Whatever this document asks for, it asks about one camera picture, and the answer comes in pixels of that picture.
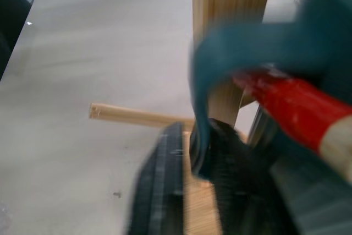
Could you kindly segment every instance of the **white table surface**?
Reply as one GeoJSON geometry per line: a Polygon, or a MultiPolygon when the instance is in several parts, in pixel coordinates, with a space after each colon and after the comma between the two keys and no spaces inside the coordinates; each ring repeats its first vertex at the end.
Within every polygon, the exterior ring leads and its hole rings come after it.
{"type": "Polygon", "coordinates": [[[193,115],[191,0],[35,0],[27,22],[0,82],[5,234],[122,234],[159,129],[89,106],[193,115]]]}

